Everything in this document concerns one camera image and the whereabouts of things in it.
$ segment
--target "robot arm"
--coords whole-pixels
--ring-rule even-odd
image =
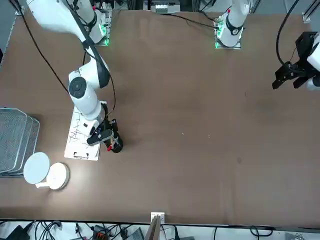
[[[105,87],[111,75],[94,42],[86,32],[77,14],[70,10],[61,0],[27,0],[36,21],[45,29],[59,33],[76,35],[90,61],[79,69],[72,71],[68,91],[75,107],[82,113],[80,131],[88,137],[89,145],[105,142],[108,150],[119,152],[122,149],[115,121],[108,121],[107,105],[101,104],[95,89]]]

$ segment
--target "table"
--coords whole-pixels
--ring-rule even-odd
[[[209,24],[200,13],[185,17]],[[250,14],[242,50],[215,49],[212,29],[174,16],[120,11],[98,50],[116,89],[123,152],[64,158],[73,104],[18,19],[0,73],[0,101],[40,121],[36,151],[71,171],[65,189],[0,179],[2,218],[316,227],[320,225],[318,92],[272,90],[284,15]],[[26,19],[62,81],[82,62],[78,39]],[[291,16],[287,61],[308,29]],[[111,86],[97,91],[113,104]]]

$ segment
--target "white paper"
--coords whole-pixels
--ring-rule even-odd
[[[81,133],[80,129],[81,113],[74,107],[70,129],[66,146],[64,150],[64,157],[69,159],[84,159],[97,161],[99,158],[100,144],[89,146],[87,144],[87,136]]]

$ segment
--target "cable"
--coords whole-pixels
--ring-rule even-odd
[[[295,51],[297,50],[297,47],[293,50],[292,56],[290,57],[289,62],[291,62],[292,58],[294,57]]]
[[[91,226],[88,223],[85,222],[84,224],[87,225],[88,228],[90,228],[92,230]]]
[[[165,240],[167,240],[166,231],[165,231],[164,226],[162,224],[161,224],[161,228],[163,230],[164,238],[165,238]]]
[[[79,234],[79,236],[80,236],[80,238],[81,238],[82,240],[85,240],[85,239],[82,237],[82,235],[81,235],[80,227],[79,227],[79,224],[78,224],[77,221],[75,222],[75,233],[76,233],[76,234]]]
[[[282,31],[282,29],[284,28],[284,25],[289,17],[289,15],[291,14],[291,12],[293,11],[293,9],[295,8],[295,6],[297,5],[297,3],[299,2],[299,0],[295,0],[293,5],[291,6],[290,10],[288,11],[288,13],[286,14],[285,18],[283,19],[283,22],[281,23],[280,25],[280,28],[279,28],[279,31],[277,33],[277,36],[276,36],[276,41],[275,41],[275,51],[276,51],[276,56],[279,60],[279,62],[282,64],[282,66],[284,66],[289,72],[291,73],[297,73],[297,74],[303,74],[303,72],[301,71],[298,71],[298,70],[294,70],[294,69],[291,69],[290,67],[288,67],[284,61],[281,59],[280,57],[280,54],[279,54],[279,39],[280,39],[280,33]]]
[[[184,19],[184,20],[187,20],[187,21],[189,21],[189,22],[191,22],[191,23],[199,24],[199,25],[202,25],[202,26],[205,26],[205,27],[209,27],[209,28],[212,28],[212,29],[219,29],[217,26],[211,26],[211,25],[208,25],[208,24],[204,24],[204,23],[202,23],[202,22],[198,22],[198,21],[195,21],[195,20],[191,20],[191,19],[186,18],[186,17],[184,17],[184,16],[173,15],[173,14],[171,14],[171,15],[170,15],[170,14],[167,14],[167,15],[172,16],[172,17],[177,17],[177,18],[180,18],[180,19]]]
[[[228,8],[225,10],[224,13],[226,13],[231,7],[232,7],[232,5],[231,5],[230,7],[228,7]]]
[[[214,234],[213,234],[213,240],[216,240],[216,233],[217,233],[217,227],[215,228],[215,230],[214,230]]]
[[[9,2],[11,3],[12,7],[13,7],[17,12],[19,12],[17,6],[16,6],[11,0],[9,0]]]
[[[259,240],[259,237],[270,237],[274,233],[274,230],[272,228],[267,229],[267,230],[270,230],[270,233],[268,233],[268,234],[260,234],[258,229],[255,226],[250,226],[250,232],[251,232],[251,234],[253,236],[257,237],[257,240]]]
[[[104,228],[104,234],[105,234],[105,236],[107,236],[107,229],[106,229],[105,224],[104,224],[104,223],[102,223],[102,226],[103,226],[103,228]]]
[[[124,230],[126,230],[127,228],[131,227],[132,225],[133,225],[133,224],[130,224],[130,225],[126,226],[125,228],[123,228],[122,230],[124,231]],[[116,239],[116,237],[117,237],[120,233],[121,233],[121,231],[120,231],[119,233],[117,233],[116,235],[114,235],[114,237],[111,238],[110,240]]]
[[[111,74],[110,74],[110,80],[111,80],[111,84],[112,84],[114,102],[113,102],[113,108],[106,114],[107,117],[115,110],[115,108],[116,108],[116,100],[117,100],[114,80],[113,80]]]
[[[88,26],[89,24],[77,13],[77,11],[71,6],[71,4],[69,4],[69,7],[70,7],[70,9],[72,10],[72,12],[74,12],[76,15],[77,15],[77,17],[79,18],[79,19],[81,19],[85,24],[85,26]]]
[[[50,233],[50,228],[52,228],[52,226],[54,226],[54,223],[51,222],[49,225],[47,225],[46,222],[44,222],[44,224],[45,224],[45,225],[44,225],[42,221],[40,221],[40,223],[41,223],[41,225],[43,226],[44,230],[43,230],[43,232],[41,233],[39,240],[41,240],[41,238],[42,238],[42,240],[44,240],[44,239],[45,239],[45,236],[46,236],[46,235],[48,236],[48,234],[50,235],[51,240],[55,240],[55,238],[54,238],[54,237],[52,236],[52,234]]]
[[[37,44],[34,36],[32,35],[32,33],[31,33],[31,31],[30,31],[30,28],[29,28],[29,26],[28,26],[28,24],[27,24],[27,21],[26,21],[26,19],[25,19],[25,16],[24,16],[24,14],[23,14],[23,12],[22,12],[22,7],[21,7],[20,3],[18,2],[18,0],[14,0],[14,1],[15,1],[15,3],[18,5],[18,9],[19,9],[18,12],[20,12],[20,14],[21,14],[21,17],[22,17],[22,19],[23,19],[23,22],[24,22],[24,24],[25,24],[25,27],[26,27],[27,31],[29,32],[29,35],[30,35],[30,37],[31,37],[31,39],[32,39],[32,41],[33,41],[36,49],[38,50],[39,54],[41,55],[41,57],[43,58],[43,60],[46,62],[46,64],[49,66],[49,68],[51,69],[51,71],[52,71],[53,74],[55,75],[56,79],[58,79],[59,83],[62,85],[62,87],[64,88],[64,90],[69,94],[67,88],[66,88],[65,85],[62,83],[62,81],[61,81],[60,78],[58,77],[57,73],[55,72],[55,70],[53,69],[53,67],[50,65],[50,63],[48,62],[48,60],[45,58],[45,56],[44,56],[43,53],[41,52],[40,48],[38,47],[38,44]]]
[[[55,240],[55,238],[52,236],[51,232],[50,232],[50,229],[53,228],[53,226],[55,225],[53,222],[51,222],[49,224],[49,226],[47,225],[46,222],[44,222],[44,225],[46,226],[46,236],[45,236],[45,239],[48,239],[48,234],[50,235],[51,237],[51,240]]]
[[[216,1],[217,0],[210,0],[200,11],[203,11],[211,2],[213,2],[211,7],[213,7],[213,5],[216,3]]]
[[[94,60],[96,60],[98,63],[102,64],[101,61],[99,61],[95,56],[92,56],[92,55],[87,51],[86,48],[84,49],[84,51],[85,51],[86,54],[88,54],[91,58],[93,58]],[[114,102],[113,102],[113,108],[106,114],[106,117],[108,117],[108,116],[115,110],[115,108],[116,108],[116,101],[117,101],[114,80],[113,80],[112,75],[111,75],[110,72],[109,72],[109,75],[110,75],[110,80],[111,80],[111,84],[112,84]]]
[[[203,14],[207,19],[211,20],[211,21],[215,21],[215,18],[211,18],[209,17],[204,11],[200,10],[199,13]]]
[[[34,239],[37,240],[37,230],[38,230],[38,226],[40,224],[40,221],[38,222],[38,224],[35,226],[35,229],[34,229]]]
[[[84,51],[82,65],[85,65],[87,51]]]

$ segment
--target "wire rack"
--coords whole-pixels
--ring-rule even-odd
[[[35,152],[40,123],[17,108],[0,108],[0,177],[23,177]]]

